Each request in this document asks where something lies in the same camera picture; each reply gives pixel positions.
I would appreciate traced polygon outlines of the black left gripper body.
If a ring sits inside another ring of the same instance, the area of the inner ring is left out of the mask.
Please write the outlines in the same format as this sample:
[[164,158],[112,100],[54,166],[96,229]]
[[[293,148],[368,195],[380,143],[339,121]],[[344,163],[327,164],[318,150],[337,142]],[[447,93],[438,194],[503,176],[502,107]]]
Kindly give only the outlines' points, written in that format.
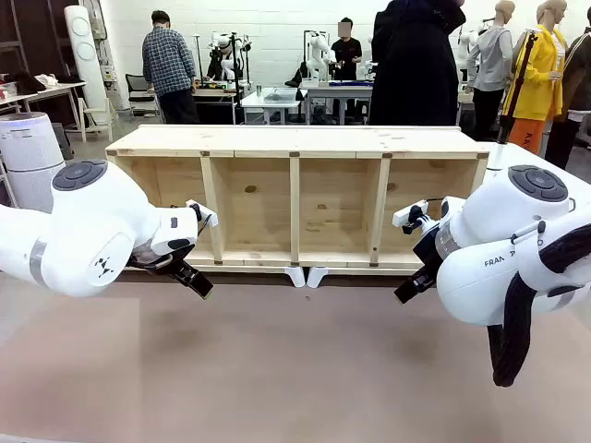
[[157,252],[150,245],[142,245],[132,251],[127,266],[143,269],[154,275],[194,276],[197,270],[185,258],[195,247],[188,239],[175,239],[159,244],[163,251]]

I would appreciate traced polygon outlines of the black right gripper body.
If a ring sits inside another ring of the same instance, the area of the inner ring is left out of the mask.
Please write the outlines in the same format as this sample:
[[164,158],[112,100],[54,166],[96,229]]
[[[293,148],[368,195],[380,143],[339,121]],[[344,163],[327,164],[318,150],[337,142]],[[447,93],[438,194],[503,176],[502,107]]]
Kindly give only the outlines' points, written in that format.
[[427,266],[433,268],[437,273],[443,262],[443,259],[436,248],[436,237],[439,230],[440,227],[436,224],[428,231],[423,232],[421,239],[413,248],[413,252],[421,260],[423,267]]

